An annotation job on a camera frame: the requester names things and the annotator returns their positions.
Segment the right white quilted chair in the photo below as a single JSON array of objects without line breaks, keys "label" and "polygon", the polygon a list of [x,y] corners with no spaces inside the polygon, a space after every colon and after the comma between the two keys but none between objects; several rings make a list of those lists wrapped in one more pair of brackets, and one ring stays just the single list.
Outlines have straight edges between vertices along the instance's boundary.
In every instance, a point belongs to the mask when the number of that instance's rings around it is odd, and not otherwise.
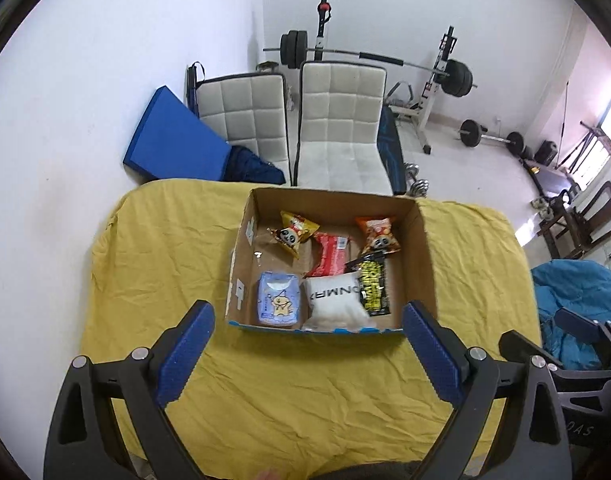
[{"label": "right white quilted chair", "polygon": [[381,67],[307,61],[300,68],[295,185],[390,195],[377,136],[387,73]]}]

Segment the chrome dumbbell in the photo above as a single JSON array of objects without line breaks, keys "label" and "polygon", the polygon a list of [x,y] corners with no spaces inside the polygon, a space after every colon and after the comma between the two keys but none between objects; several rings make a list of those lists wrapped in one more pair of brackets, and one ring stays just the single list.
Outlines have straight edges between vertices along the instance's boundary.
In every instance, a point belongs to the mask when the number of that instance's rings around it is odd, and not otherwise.
[{"label": "chrome dumbbell", "polygon": [[418,177],[419,167],[417,164],[407,162],[405,164],[406,195],[411,197],[426,197],[429,191],[429,181]]}]

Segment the orange panda snack bag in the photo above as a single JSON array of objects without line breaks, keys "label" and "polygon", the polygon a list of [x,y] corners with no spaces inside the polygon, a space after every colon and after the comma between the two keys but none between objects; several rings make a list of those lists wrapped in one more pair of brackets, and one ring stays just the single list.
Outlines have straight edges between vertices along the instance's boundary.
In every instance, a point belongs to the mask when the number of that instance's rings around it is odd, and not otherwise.
[{"label": "orange panda snack bag", "polygon": [[382,252],[385,255],[400,252],[401,245],[392,231],[392,218],[357,217],[355,222],[365,236],[362,255],[372,252]]}]

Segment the cardboard box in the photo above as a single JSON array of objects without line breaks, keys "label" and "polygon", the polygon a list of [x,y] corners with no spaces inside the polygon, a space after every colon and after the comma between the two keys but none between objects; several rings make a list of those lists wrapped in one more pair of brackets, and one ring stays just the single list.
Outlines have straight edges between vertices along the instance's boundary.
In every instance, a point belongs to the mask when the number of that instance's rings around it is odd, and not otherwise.
[{"label": "cardboard box", "polygon": [[251,330],[399,333],[438,312],[429,200],[255,188],[232,250],[225,320]]}]

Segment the white weight rack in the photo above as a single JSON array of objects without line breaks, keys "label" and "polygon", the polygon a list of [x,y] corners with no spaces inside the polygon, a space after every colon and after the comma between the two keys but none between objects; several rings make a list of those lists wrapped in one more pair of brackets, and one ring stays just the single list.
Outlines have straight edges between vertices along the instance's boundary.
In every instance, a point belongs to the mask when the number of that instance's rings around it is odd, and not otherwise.
[{"label": "white weight rack", "polygon": [[433,64],[432,68],[428,68],[381,54],[325,48],[325,27],[331,19],[331,4],[328,2],[328,0],[319,0],[316,7],[316,12],[317,16],[319,17],[319,23],[317,23],[314,48],[310,49],[310,52],[312,52],[314,55],[315,61],[322,61],[325,53],[337,53],[353,56],[353,58],[364,58],[364,60],[382,62],[394,66],[412,67],[417,68],[417,70],[426,70],[426,72],[430,74],[426,84],[424,85],[423,91],[420,93],[420,98],[418,101],[409,106],[395,106],[394,104],[390,104],[391,110],[394,112],[395,116],[405,118],[412,124],[414,133],[417,136],[423,153],[430,155],[431,145],[426,136],[426,126],[433,104],[435,104],[435,99],[437,99],[440,84],[441,82],[447,80],[447,72],[445,71],[447,68],[447,61],[449,61],[450,55],[452,54],[457,41],[457,38],[454,36],[454,27],[449,26],[447,28],[447,32],[443,35],[440,41],[438,54],[435,58],[435,64]]}]

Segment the teal blanket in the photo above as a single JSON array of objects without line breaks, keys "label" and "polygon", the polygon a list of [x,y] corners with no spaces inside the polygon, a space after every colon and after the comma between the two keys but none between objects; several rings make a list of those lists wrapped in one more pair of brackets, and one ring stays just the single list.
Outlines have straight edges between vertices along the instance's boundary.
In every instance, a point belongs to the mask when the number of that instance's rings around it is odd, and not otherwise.
[{"label": "teal blanket", "polygon": [[588,320],[611,322],[611,270],[592,260],[555,259],[533,268],[531,276],[544,350],[566,370],[599,370],[592,346],[558,327],[555,314],[566,308]]}]

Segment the dark blue cloth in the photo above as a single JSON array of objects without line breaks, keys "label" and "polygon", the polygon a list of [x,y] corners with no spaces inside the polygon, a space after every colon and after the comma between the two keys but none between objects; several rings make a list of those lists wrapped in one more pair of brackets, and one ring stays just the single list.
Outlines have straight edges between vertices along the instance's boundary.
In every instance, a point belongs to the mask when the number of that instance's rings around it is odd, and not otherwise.
[{"label": "dark blue cloth", "polygon": [[248,182],[283,185],[286,183],[284,172],[266,162],[249,148],[232,146],[226,161],[223,178],[224,182]]}]

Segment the yellow panda snack bag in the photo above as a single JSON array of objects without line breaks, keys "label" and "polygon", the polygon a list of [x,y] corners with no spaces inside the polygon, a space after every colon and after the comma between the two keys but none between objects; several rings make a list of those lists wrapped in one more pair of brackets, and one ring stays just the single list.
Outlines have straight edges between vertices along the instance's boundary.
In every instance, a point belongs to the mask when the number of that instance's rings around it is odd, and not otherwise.
[{"label": "yellow panda snack bag", "polygon": [[281,219],[279,229],[269,228],[268,231],[286,252],[299,259],[301,245],[319,231],[319,223],[286,210],[281,211]]}]

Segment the blue folded mat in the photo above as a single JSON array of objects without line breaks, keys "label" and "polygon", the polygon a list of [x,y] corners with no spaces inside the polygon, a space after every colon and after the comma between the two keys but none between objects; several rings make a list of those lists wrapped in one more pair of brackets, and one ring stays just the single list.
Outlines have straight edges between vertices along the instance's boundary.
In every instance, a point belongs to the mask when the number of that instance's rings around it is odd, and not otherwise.
[{"label": "blue folded mat", "polygon": [[150,180],[221,181],[231,147],[167,87],[156,90],[123,164]]}]

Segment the dark wooden chair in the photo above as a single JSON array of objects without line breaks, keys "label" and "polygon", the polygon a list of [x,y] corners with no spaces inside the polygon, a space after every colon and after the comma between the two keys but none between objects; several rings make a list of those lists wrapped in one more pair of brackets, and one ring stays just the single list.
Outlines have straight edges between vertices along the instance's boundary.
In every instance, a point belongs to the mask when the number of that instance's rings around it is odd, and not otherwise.
[{"label": "dark wooden chair", "polygon": [[[578,210],[563,203],[570,197],[568,191],[561,192],[551,201],[552,218],[543,220],[537,235],[544,238],[552,259],[581,259],[611,239],[611,181],[606,181],[589,203]],[[562,255],[557,240],[569,236],[571,251]]]}]

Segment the white foam pouch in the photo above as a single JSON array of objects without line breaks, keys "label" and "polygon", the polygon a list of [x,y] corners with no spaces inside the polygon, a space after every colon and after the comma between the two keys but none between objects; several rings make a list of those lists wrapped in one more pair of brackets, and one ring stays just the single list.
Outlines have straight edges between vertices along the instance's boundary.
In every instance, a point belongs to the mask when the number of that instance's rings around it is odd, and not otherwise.
[{"label": "white foam pouch", "polygon": [[310,332],[334,332],[375,328],[362,304],[360,273],[349,272],[319,278],[306,278],[304,292],[310,316],[302,328]]}]

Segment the barbell on rack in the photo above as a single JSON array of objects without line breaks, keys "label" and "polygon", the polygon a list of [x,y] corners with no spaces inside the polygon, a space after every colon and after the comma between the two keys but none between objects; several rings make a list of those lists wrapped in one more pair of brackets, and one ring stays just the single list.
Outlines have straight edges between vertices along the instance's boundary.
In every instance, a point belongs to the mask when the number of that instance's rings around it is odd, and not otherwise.
[{"label": "barbell on rack", "polygon": [[318,60],[323,58],[324,53],[331,53],[353,56],[353,58],[362,58],[362,60],[394,66],[412,67],[417,70],[424,70],[425,72],[431,73],[435,76],[433,80],[439,84],[441,90],[448,96],[455,96],[455,98],[467,96],[471,89],[477,87],[470,68],[465,63],[459,62],[451,56],[457,41],[457,38],[453,36],[452,27],[443,35],[439,47],[438,60],[435,62],[434,68],[407,62],[402,60],[402,58],[393,58],[392,56],[365,51],[350,51],[323,47],[310,48],[307,45],[308,41],[309,38],[307,38],[307,32],[305,30],[291,30],[281,36],[280,45],[278,47],[264,48],[263,51],[278,52],[280,54],[281,64],[292,70],[304,64],[304,62],[307,61],[307,55],[309,53],[316,54]]}]

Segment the black blue exercise bench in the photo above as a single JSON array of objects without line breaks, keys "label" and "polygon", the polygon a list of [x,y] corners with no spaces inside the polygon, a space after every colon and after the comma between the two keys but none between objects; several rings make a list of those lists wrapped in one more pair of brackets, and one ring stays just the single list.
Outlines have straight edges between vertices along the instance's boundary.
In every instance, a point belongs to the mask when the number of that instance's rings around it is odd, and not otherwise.
[{"label": "black blue exercise bench", "polygon": [[377,148],[394,195],[406,193],[405,162],[393,111],[384,105],[377,132]]}]

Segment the yellow tablecloth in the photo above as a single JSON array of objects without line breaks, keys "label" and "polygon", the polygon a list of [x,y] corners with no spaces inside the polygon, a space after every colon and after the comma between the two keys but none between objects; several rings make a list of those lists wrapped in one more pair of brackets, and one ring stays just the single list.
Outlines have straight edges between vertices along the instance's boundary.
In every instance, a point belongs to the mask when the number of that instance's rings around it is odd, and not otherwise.
[{"label": "yellow tablecloth", "polygon": [[496,352],[517,330],[541,338],[529,264],[499,212],[302,188],[161,180],[128,193],[92,249],[81,350],[125,358],[176,325],[199,299],[214,334],[172,425],[202,471],[250,479],[272,468],[307,479],[365,463],[419,460],[450,415],[400,333],[248,330],[261,237],[289,210],[325,229],[393,217],[391,263],[404,301],[419,300],[467,346]]}]

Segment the red snack packet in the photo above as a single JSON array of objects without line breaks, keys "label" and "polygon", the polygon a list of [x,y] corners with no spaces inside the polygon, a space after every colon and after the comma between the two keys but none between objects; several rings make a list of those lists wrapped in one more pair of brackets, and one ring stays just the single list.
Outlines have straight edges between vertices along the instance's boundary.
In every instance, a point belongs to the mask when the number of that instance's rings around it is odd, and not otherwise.
[{"label": "red snack packet", "polygon": [[319,261],[305,276],[322,278],[344,274],[348,255],[348,237],[328,233],[315,233],[313,237],[315,243],[321,246],[321,255],[319,255]]}]

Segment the black yellow snack packet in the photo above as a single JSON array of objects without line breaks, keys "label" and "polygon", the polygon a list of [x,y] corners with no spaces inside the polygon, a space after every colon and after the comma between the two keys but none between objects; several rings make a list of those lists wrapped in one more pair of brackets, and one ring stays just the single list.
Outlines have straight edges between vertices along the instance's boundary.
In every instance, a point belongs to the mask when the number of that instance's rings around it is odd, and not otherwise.
[{"label": "black yellow snack packet", "polygon": [[359,273],[362,306],[369,316],[389,315],[386,252],[367,252],[345,265],[345,272]]}]

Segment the white quilted chair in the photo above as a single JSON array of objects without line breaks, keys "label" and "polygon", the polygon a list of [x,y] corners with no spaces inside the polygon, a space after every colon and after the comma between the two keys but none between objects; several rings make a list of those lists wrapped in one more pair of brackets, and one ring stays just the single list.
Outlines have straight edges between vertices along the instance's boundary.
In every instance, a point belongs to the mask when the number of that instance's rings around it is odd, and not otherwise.
[{"label": "white quilted chair", "polygon": [[292,183],[286,81],[280,73],[206,79],[195,90],[199,118],[228,144],[240,145],[283,171]]},{"label": "white quilted chair", "polygon": [[390,195],[377,136],[387,73],[381,67],[307,61],[300,68],[295,185]]}]

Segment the left white quilted chair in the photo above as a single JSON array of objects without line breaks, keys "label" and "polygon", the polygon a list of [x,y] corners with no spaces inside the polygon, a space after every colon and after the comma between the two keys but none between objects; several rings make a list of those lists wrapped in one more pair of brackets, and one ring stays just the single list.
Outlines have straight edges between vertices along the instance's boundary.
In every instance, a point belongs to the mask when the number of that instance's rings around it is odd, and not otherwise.
[{"label": "left white quilted chair", "polygon": [[195,90],[199,118],[228,144],[240,145],[283,171],[292,183],[286,81],[280,73],[206,79]]}]

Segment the barbell on floor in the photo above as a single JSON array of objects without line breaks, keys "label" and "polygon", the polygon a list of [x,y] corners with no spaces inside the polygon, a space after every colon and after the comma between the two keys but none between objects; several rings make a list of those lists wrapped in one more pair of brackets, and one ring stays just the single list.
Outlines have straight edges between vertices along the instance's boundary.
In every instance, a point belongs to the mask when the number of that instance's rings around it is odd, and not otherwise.
[{"label": "barbell on floor", "polygon": [[504,144],[512,155],[520,156],[526,147],[521,133],[513,131],[508,133],[505,138],[493,136],[487,127],[480,125],[479,122],[475,122],[473,119],[466,119],[465,122],[462,122],[458,133],[459,140],[461,140],[466,148],[476,148],[482,140],[494,141]]}]

